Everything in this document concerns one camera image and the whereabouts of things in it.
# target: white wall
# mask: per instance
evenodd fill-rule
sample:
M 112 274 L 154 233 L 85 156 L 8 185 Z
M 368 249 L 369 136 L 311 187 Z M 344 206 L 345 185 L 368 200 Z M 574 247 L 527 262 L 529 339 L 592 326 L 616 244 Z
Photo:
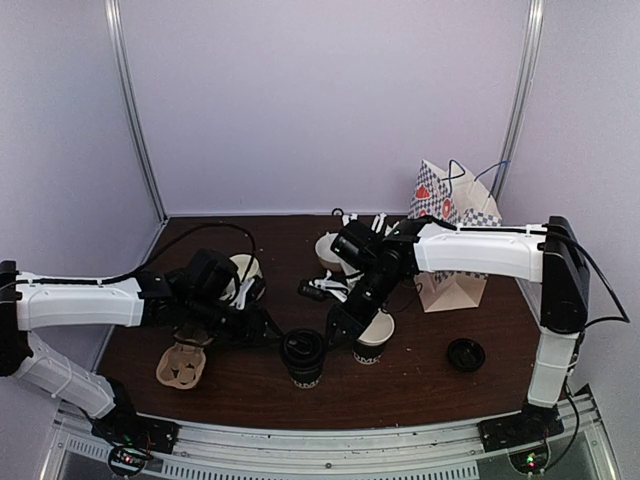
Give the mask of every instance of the white wall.
M 547 2 L 540 57 L 502 212 L 567 216 L 634 324 L 588 330 L 574 384 L 589 382 L 624 478 L 640 451 L 640 4 Z M 616 310 L 592 273 L 592 316 Z
M 406 212 L 419 161 L 499 160 L 528 2 L 122 2 L 170 214 Z
M 53 275 L 135 266 L 157 228 L 124 115 L 104 3 L 0 5 L 0 259 Z M 90 364 L 104 328 L 41 332 Z M 36 478 L 55 402 L 0 379 L 2 478 Z

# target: brown table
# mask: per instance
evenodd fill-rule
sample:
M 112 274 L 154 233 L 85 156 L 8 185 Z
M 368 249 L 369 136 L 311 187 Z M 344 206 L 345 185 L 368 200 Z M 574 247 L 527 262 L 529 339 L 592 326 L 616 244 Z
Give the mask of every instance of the brown table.
M 337 231 L 338 217 L 225 218 L 250 229 L 267 281 L 262 300 L 285 331 L 311 327 L 324 331 L 331 302 L 300 297 L 300 279 L 323 274 L 314 244 Z M 202 222 L 173 219 L 159 245 Z M 248 252 L 242 234 L 205 230 L 188 237 L 151 267 L 183 266 L 201 247 L 226 254 Z M 389 310 L 401 308 L 415 290 L 398 287 Z M 419 301 L 397 314 L 396 333 L 380 363 L 357 363 L 348 347 L 333 351 L 320 384 L 296 388 L 276 347 L 233 351 L 210 349 L 202 380 L 190 391 L 164 387 L 155 378 L 158 360 L 173 344 L 167 329 L 117 328 L 100 372 L 121 380 L 138 409 L 192 422 L 287 429 L 350 429 L 419 425 L 506 413 L 526 396 L 538 330 L 515 281 L 491 277 L 482 305 L 471 310 L 424 314 Z M 476 373 L 455 371 L 447 345 L 459 337 L 478 341 L 487 360 Z

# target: black cup lid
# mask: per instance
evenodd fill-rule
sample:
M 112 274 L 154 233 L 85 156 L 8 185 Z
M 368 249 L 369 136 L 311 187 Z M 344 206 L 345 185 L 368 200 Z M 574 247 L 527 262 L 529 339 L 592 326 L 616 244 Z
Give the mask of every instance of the black cup lid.
M 475 372 L 486 359 L 479 343 L 468 338 L 459 338 L 449 344 L 447 357 L 451 365 L 461 372 Z
M 313 368 L 324 361 L 324 338 L 315 330 L 298 328 L 282 339 L 280 355 L 288 367 Z

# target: checkered paper bag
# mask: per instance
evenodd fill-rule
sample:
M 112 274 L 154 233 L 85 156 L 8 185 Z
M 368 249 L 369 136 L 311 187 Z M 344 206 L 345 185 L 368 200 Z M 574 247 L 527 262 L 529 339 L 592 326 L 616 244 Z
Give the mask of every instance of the checkered paper bag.
M 502 220 L 495 199 L 482 182 L 455 161 L 450 162 L 448 170 L 422 161 L 409 218 L 425 215 L 470 226 L 498 226 Z M 415 282 L 424 311 L 438 312 L 478 307 L 487 275 L 472 272 L 423 273 L 416 276 Z

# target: metal corner post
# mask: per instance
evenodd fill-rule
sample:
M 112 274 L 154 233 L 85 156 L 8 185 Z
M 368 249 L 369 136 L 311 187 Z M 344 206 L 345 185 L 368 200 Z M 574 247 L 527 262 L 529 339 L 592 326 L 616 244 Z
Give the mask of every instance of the metal corner post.
M 131 138 L 140 163 L 143 179 L 147 187 L 147 192 L 151 197 L 151 202 L 155 210 L 159 222 L 167 219 L 167 213 L 162 203 L 158 183 L 151 167 L 147 144 L 144 140 L 142 125 L 140 124 L 140 116 L 133 92 L 133 83 L 131 81 L 131 72 L 129 70 L 129 60 L 127 58 L 127 50 L 124 41 L 124 33 L 122 30 L 122 20 L 120 18 L 120 1 L 105 0 L 105 8 L 107 13 L 107 25 L 109 27 L 109 35 L 113 44 L 113 51 L 116 57 L 116 64 L 120 75 L 120 86 L 122 87 L 122 95 L 127 112 L 127 120 L 129 129 L 131 130 Z
M 520 73 L 518 75 L 518 83 L 513 99 L 513 107 L 511 109 L 511 117 L 507 126 L 507 133 L 502 145 L 502 153 L 500 154 L 500 168 L 496 172 L 491 193 L 496 201 L 500 201 L 506 182 L 507 173 L 511 166 L 511 161 L 516 151 L 518 136 L 522 128 L 524 119 L 524 111 L 533 81 L 533 74 L 536 68 L 536 60 L 538 59 L 538 50 L 540 49 L 540 38 L 542 36 L 542 20 L 544 11 L 544 0 L 529 1 L 529 20 L 524 38 L 524 48 L 522 50 L 522 60 L 520 62 Z

